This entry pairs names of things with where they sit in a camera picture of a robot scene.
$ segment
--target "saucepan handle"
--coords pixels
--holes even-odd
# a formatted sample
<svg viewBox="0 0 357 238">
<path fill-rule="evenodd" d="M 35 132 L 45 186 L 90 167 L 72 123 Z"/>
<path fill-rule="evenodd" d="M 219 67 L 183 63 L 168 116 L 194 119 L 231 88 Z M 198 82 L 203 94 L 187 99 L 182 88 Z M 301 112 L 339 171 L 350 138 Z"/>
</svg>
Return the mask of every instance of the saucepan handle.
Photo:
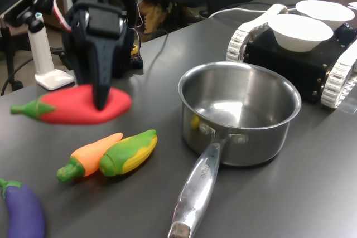
<svg viewBox="0 0 357 238">
<path fill-rule="evenodd" d="M 184 185 L 173 214 L 168 238 L 191 238 L 201 221 L 216 181 L 226 139 L 212 139 Z"/>
</svg>

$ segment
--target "stainless steel saucepan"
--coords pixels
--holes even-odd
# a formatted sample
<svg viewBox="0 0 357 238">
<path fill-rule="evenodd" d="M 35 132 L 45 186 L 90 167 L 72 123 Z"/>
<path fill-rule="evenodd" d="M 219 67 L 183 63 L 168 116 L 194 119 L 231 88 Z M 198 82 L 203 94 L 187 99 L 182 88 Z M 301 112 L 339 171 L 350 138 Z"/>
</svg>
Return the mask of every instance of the stainless steel saucepan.
<svg viewBox="0 0 357 238">
<path fill-rule="evenodd" d="M 253 166 L 276 156 L 301 98 L 281 75 L 235 62 L 197 66 L 178 85 L 182 136 L 201 156 L 178 197 L 168 238 L 191 238 L 207 208 L 219 163 Z"/>
</svg>

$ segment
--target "white stand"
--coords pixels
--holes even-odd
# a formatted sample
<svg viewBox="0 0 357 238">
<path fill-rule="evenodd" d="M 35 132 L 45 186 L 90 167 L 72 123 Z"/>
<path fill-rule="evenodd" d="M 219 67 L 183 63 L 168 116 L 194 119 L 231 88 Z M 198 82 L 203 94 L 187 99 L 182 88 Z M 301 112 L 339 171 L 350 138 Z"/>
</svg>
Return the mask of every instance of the white stand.
<svg viewBox="0 0 357 238">
<path fill-rule="evenodd" d="M 36 14 L 36 18 L 44 21 L 40 13 Z M 28 31 L 28 37 L 35 63 L 37 83 L 48 90 L 55 90 L 72 83 L 74 78 L 71 75 L 54 68 L 46 28 L 44 27 L 37 33 Z"/>
</svg>

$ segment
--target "floor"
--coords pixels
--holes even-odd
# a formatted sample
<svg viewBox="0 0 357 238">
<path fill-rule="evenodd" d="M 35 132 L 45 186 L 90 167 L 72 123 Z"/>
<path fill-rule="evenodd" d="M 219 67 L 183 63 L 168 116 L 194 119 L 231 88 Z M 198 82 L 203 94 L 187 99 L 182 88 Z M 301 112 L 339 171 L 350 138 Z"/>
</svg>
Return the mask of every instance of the floor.
<svg viewBox="0 0 357 238">
<path fill-rule="evenodd" d="M 61 33 L 59 31 L 55 31 L 52 29 L 47 29 L 47 36 L 49 38 L 50 46 L 53 48 L 62 47 L 62 38 Z M 14 57 L 14 66 L 15 68 L 19 66 L 21 63 L 32 57 L 32 53 L 30 51 L 17 51 Z M 54 66 L 56 69 L 66 71 L 67 68 L 62 64 L 60 58 L 56 55 L 52 56 Z M 5 81 L 7 80 L 7 66 L 6 66 L 6 58 L 3 52 L 0 52 L 0 87 L 2 88 Z M 21 68 L 15 74 L 15 80 L 20 80 L 23 83 L 23 86 L 31 86 L 35 85 L 35 66 L 33 61 L 29 62 L 23 68 Z M 8 84 L 5 90 L 5 94 L 11 93 L 11 85 Z"/>
</svg>

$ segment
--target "pot rim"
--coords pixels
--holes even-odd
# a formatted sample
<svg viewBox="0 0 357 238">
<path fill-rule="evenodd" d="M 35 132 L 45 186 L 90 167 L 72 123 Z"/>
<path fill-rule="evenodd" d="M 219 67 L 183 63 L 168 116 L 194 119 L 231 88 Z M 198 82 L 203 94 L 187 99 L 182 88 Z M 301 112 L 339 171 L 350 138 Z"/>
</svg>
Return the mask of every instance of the pot rim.
<svg viewBox="0 0 357 238">
<path fill-rule="evenodd" d="M 259 70 L 262 70 L 264 72 L 267 72 L 279 79 L 281 79 L 284 84 L 288 87 L 288 89 L 291 90 L 293 96 L 295 97 L 296 99 L 296 103 L 295 103 L 295 110 L 294 112 L 287 118 L 285 119 L 284 121 L 281 121 L 280 123 L 278 124 L 275 124 L 275 125 L 268 125 L 266 127 L 259 127 L 259 128 L 245 128 L 245 127 L 234 127 L 232 125 L 226 125 L 226 124 L 221 124 L 221 123 L 217 123 L 217 122 L 214 122 L 213 120 L 201 115 L 200 113 L 198 113 L 195 109 L 193 109 L 188 103 L 187 101 L 185 100 L 185 97 L 184 97 L 184 94 L 182 92 L 182 89 L 184 87 L 184 84 L 185 82 L 189 79 L 190 76 L 194 75 L 195 73 L 197 73 L 199 70 L 205 68 L 212 68 L 216 65 L 228 65 L 228 66 L 240 66 L 240 67 L 243 67 L 243 68 L 246 68 L 246 69 L 251 69 L 251 68 L 255 68 L 255 69 L 259 69 Z M 178 93 L 180 94 L 180 98 L 182 100 L 182 102 L 194 113 L 196 114 L 198 117 L 200 118 L 203 118 L 205 119 L 206 121 L 212 123 L 212 124 L 215 124 L 215 125 L 218 125 L 218 126 L 221 126 L 221 127 L 226 127 L 226 128 L 233 128 L 233 129 L 243 129 L 243 130 L 260 130 L 260 129 L 270 129 L 270 128 L 276 128 L 280 125 L 284 125 L 288 122 L 290 122 L 300 111 L 300 108 L 301 108 L 301 97 L 300 97 L 300 94 L 299 92 L 297 91 L 296 87 L 290 82 L 288 81 L 285 77 L 281 76 L 280 74 L 276 73 L 276 72 L 273 72 L 272 70 L 269 70 L 269 69 L 266 69 L 264 67 L 260 67 L 260 66 L 257 66 L 257 65 L 253 65 L 253 64 L 245 64 L 245 63 L 240 63 L 240 62 L 229 62 L 229 61 L 217 61 L 217 62 L 211 62 L 211 63 L 208 63 L 208 64 L 202 64 L 202 65 L 199 65 L 199 66 L 196 66 L 192 69 L 190 69 L 189 71 L 187 71 L 180 79 L 180 81 L 178 82 Z"/>
</svg>

